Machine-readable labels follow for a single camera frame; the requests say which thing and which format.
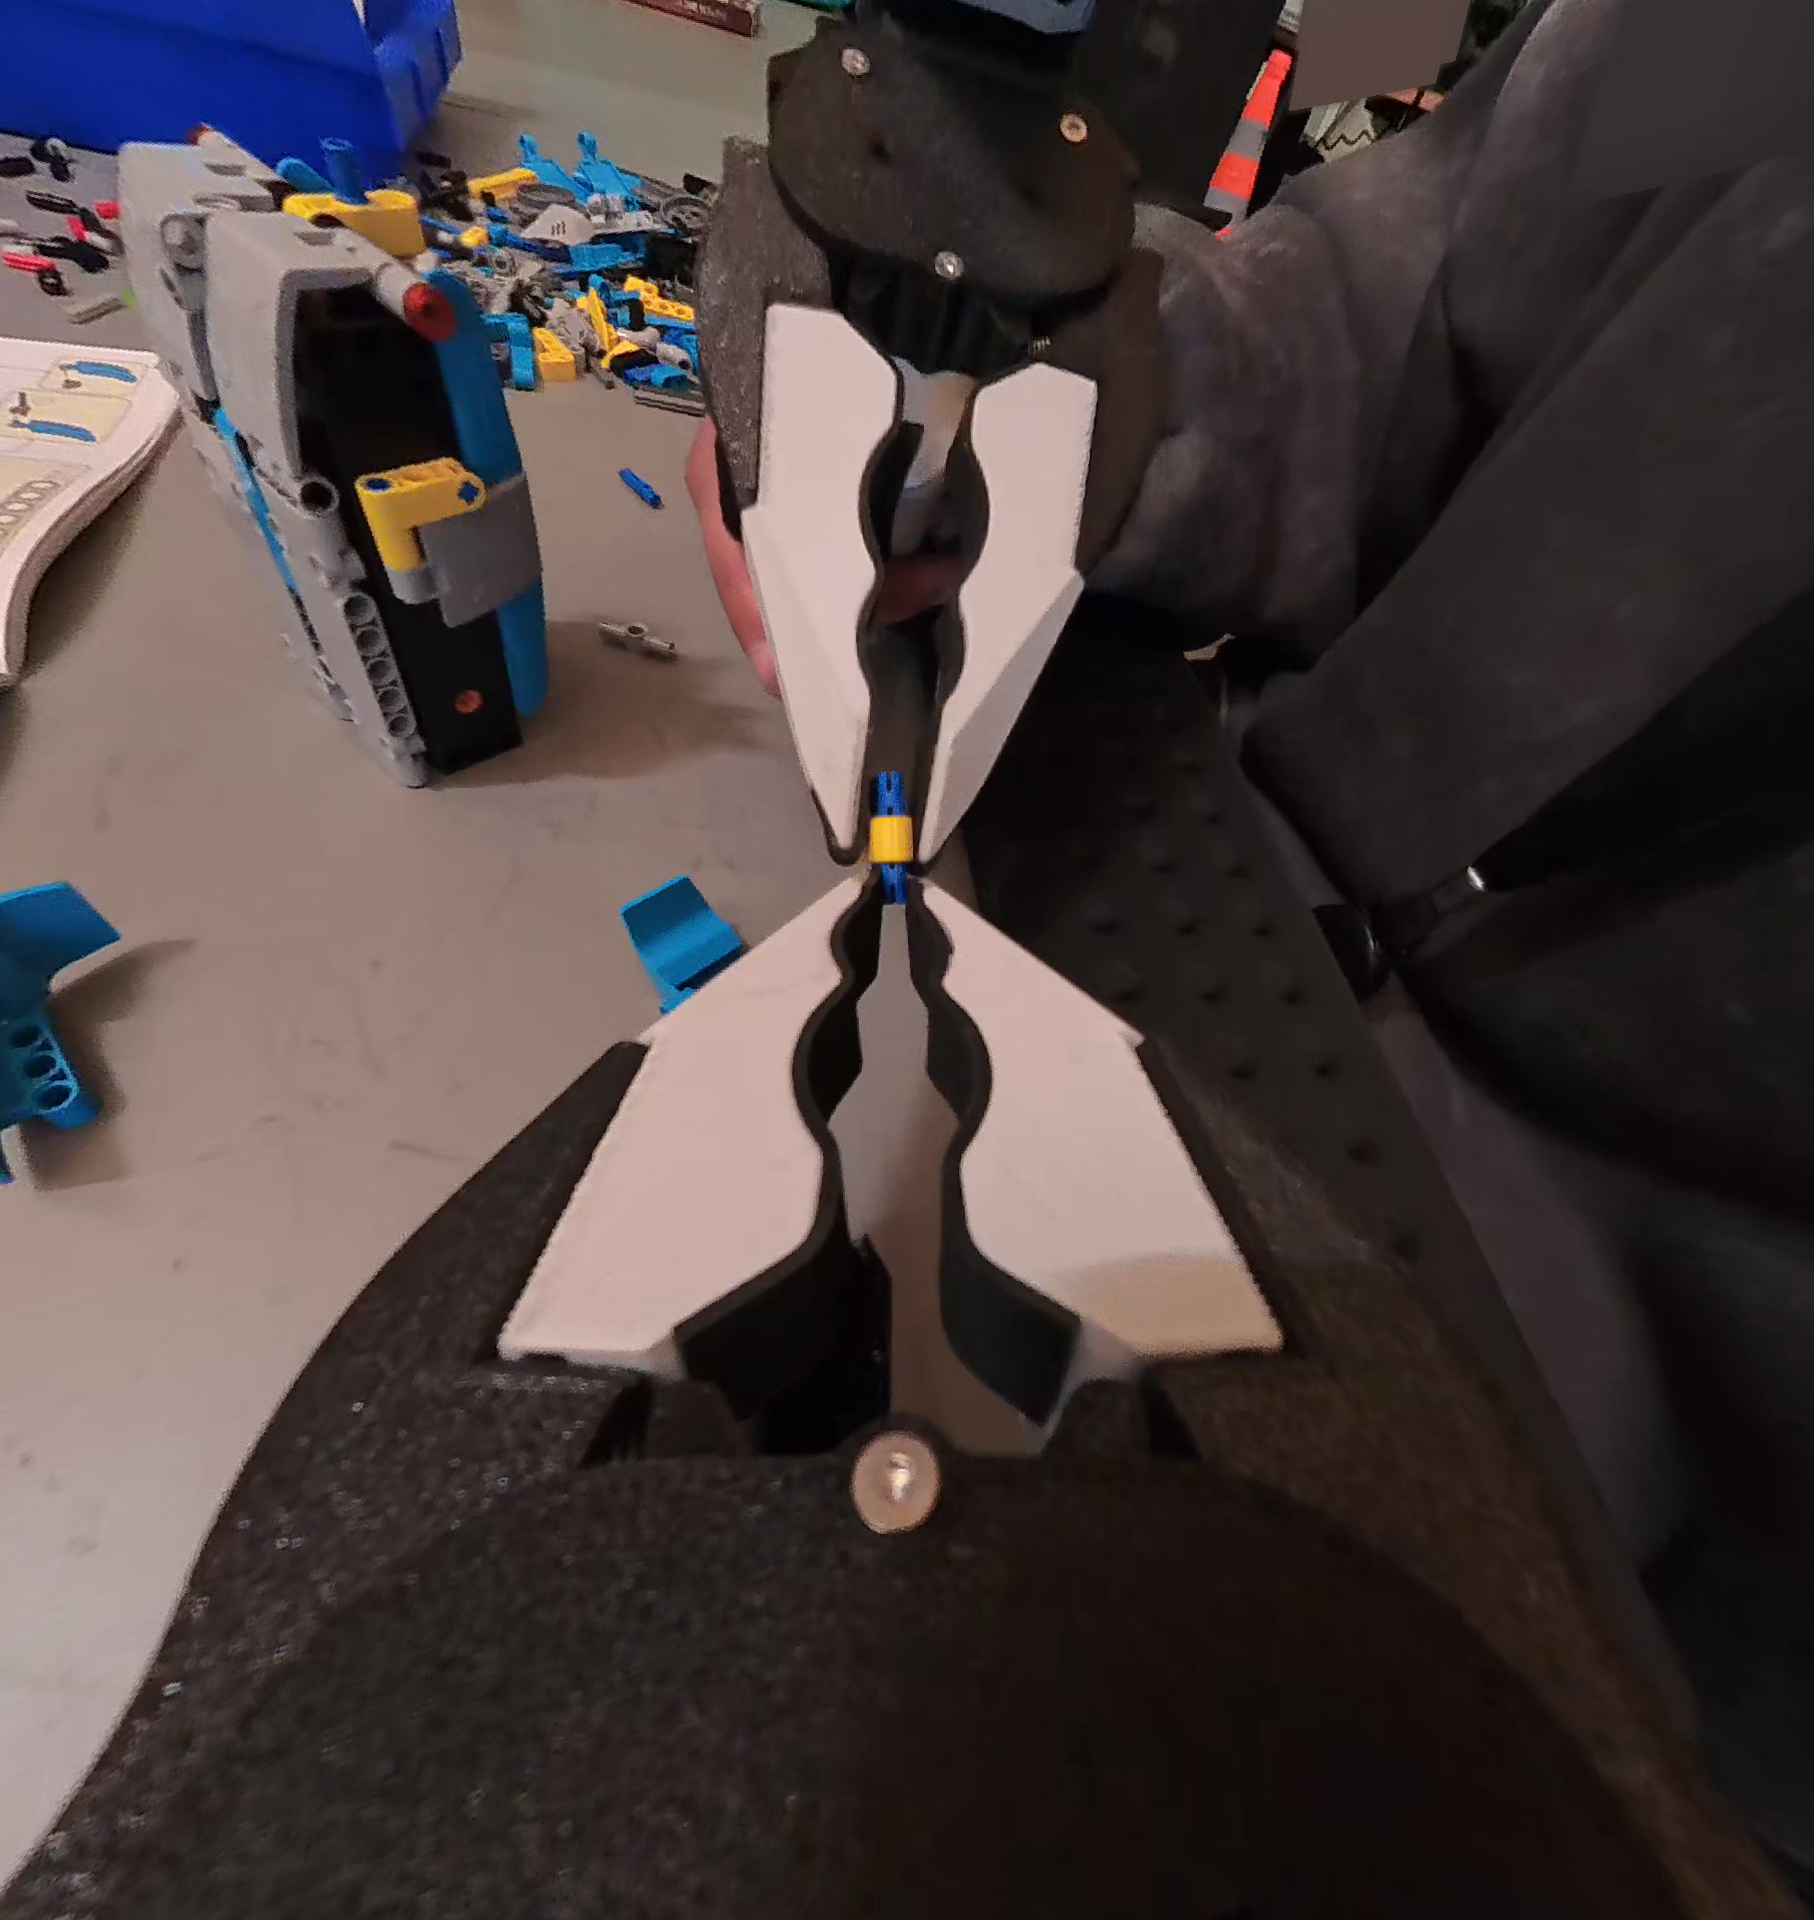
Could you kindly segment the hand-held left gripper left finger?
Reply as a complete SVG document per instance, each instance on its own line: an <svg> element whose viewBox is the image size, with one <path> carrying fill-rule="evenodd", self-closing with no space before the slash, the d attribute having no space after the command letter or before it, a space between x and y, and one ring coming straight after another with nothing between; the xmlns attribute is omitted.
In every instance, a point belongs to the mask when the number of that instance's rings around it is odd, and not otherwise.
<svg viewBox="0 0 1814 1920"><path fill-rule="evenodd" d="M856 1267L829 1120L882 907L846 877L638 1039L501 1357L702 1381L738 1416L828 1359Z"/></svg>

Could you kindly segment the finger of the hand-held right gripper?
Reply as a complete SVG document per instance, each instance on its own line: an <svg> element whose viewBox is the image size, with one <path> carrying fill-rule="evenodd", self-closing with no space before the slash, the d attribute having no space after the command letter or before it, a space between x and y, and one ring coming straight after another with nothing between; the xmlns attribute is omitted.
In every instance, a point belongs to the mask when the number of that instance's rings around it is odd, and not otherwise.
<svg viewBox="0 0 1814 1920"><path fill-rule="evenodd" d="M920 758L917 865L927 868L981 791L1085 591L1077 540L1095 385L1027 364L991 382L911 375L924 430L911 499L944 505L968 570L933 625L933 700Z"/></svg>
<svg viewBox="0 0 1814 1920"><path fill-rule="evenodd" d="M773 302L744 550L826 841L852 862L871 728L861 633L877 591L871 468L901 422L893 364L839 313Z"/></svg>

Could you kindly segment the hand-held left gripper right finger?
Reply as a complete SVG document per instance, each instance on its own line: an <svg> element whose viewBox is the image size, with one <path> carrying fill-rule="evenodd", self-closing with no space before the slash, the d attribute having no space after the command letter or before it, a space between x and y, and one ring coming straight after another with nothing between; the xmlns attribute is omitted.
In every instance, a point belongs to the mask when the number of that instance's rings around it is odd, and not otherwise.
<svg viewBox="0 0 1814 1920"><path fill-rule="evenodd" d="M940 885L905 905L943 1157L940 1319L968 1372L1057 1426L1090 1381L1275 1356L1226 1184L1126 1019Z"/></svg>

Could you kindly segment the blue curved panel piece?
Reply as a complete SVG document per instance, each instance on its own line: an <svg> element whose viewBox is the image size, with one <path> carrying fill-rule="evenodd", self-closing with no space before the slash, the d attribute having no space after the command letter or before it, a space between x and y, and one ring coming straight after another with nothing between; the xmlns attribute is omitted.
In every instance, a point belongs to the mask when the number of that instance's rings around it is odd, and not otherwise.
<svg viewBox="0 0 1814 1920"><path fill-rule="evenodd" d="M100 1112L56 1035L50 996L62 969L116 937L69 883L0 894L0 1184L13 1181L1 1148L8 1129L28 1121L73 1129Z"/></svg>
<svg viewBox="0 0 1814 1920"><path fill-rule="evenodd" d="M747 946L687 875L626 900L618 908L625 933L654 985L660 1015L738 963Z"/></svg>

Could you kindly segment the person's right hand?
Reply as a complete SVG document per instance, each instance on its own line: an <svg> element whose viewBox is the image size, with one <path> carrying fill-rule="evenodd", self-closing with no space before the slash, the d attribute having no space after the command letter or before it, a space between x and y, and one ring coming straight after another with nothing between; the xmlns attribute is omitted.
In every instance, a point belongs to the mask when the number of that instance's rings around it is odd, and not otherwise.
<svg viewBox="0 0 1814 1920"><path fill-rule="evenodd" d="M726 528L719 473L719 449L712 420L702 420L682 463L682 482L693 505L702 556L716 588L726 625L747 658L753 678L771 697L778 697L774 660L753 597L750 566L741 540Z"/></svg>

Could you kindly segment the orange traffic cone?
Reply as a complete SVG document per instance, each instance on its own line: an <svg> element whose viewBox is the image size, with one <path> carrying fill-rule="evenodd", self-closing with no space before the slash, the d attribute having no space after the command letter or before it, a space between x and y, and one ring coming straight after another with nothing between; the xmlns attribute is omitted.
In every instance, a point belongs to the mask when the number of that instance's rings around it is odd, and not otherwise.
<svg viewBox="0 0 1814 1920"><path fill-rule="evenodd" d="M1215 231L1226 231L1247 216L1256 195L1257 168L1278 111L1282 84L1294 67L1294 52L1275 46L1249 86L1230 140L1214 165L1206 206Z"/></svg>

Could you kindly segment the pile of building parts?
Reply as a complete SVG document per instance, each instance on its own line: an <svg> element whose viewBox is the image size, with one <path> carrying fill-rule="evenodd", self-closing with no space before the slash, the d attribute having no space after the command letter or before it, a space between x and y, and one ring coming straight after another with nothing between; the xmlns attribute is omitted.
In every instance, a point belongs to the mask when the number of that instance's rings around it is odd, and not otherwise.
<svg viewBox="0 0 1814 1920"><path fill-rule="evenodd" d="M525 131L501 172L474 175L417 152L411 175L371 182L350 144L329 142L324 166L283 157L275 184L286 212L347 228L465 289L501 385L534 392L589 378L697 418L695 268L719 185L633 174L589 131L576 145L560 165Z"/></svg>

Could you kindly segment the grey blue toy robot build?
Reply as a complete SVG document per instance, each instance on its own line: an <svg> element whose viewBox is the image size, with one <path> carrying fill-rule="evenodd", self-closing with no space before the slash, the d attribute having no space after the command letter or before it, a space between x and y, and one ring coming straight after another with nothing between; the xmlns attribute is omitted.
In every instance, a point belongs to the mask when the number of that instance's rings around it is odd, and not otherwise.
<svg viewBox="0 0 1814 1920"><path fill-rule="evenodd" d="M549 684L534 505L488 323L417 195L230 135L116 149L139 320L250 518L283 640L408 788L521 741Z"/></svg>

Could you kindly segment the blue storage bin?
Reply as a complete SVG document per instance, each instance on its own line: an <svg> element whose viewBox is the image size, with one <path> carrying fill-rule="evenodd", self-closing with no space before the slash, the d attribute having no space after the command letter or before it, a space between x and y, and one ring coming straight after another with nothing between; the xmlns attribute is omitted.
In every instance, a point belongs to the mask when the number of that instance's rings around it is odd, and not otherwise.
<svg viewBox="0 0 1814 1920"><path fill-rule="evenodd" d="M0 2L0 131L112 152L230 135L394 172L462 61L450 2Z"/></svg>

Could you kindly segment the instruction booklet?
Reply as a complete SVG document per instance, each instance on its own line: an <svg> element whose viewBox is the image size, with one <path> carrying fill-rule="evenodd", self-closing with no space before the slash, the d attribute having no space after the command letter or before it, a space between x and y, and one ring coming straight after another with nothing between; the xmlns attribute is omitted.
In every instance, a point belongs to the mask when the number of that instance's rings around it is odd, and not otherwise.
<svg viewBox="0 0 1814 1920"><path fill-rule="evenodd" d="M149 351L0 337L0 691L41 575L148 468L175 409Z"/></svg>

